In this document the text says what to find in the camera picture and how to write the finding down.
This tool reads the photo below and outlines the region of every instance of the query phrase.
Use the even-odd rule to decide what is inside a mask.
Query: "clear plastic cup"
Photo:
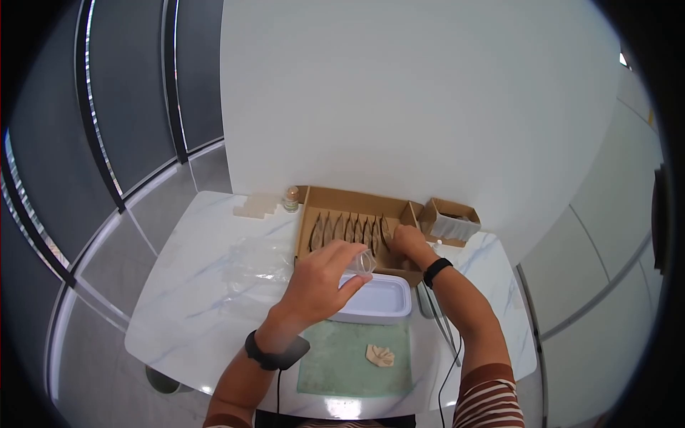
[[[374,269],[376,269],[376,260],[373,258],[371,249],[367,249],[354,256],[352,262],[345,268],[345,273],[369,275]]]

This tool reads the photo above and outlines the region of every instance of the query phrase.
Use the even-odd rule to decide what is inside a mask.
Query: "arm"
[[[298,263],[281,301],[269,310],[255,333],[259,349],[265,353],[282,353],[307,327],[342,309],[371,279],[370,275],[355,276],[338,289],[347,265],[365,249],[363,244],[335,240]],[[256,361],[247,357],[245,348],[241,349],[216,385],[205,426],[229,423],[235,428],[250,427],[252,415],[269,389],[274,374],[262,370]]]
[[[390,246],[414,261],[421,270],[440,258],[426,243],[421,231],[413,226],[397,226]],[[487,299],[464,275],[452,267],[442,269],[433,279],[433,292],[464,339],[462,379],[486,364],[511,366],[499,320]]]

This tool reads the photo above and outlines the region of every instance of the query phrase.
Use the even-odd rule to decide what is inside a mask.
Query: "white backdrop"
[[[226,1],[234,192],[466,203],[517,264],[589,170],[618,54],[589,1]]]

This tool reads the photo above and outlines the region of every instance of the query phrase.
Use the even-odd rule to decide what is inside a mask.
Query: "spice jar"
[[[287,212],[299,210],[299,189],[297,186],[291,186],[286,190],[286,195],[283,197],[283,208]]]

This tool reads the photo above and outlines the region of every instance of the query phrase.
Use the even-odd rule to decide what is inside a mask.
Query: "hand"
[[[341,310],[372,279],[371,275],[355,275],[338,289],[347,265],[367,248],[364,244],[334,240],[302,259],[281,301],[271,308],[257,330],[255,340],[259,348],[275,353],[284,350],[304,329]]]
[[[426,270],[431,263],[439,259],[426,242],[423,233],[414,226],[398,225],[388,246],[393,253],[411,259],[421,270]]]

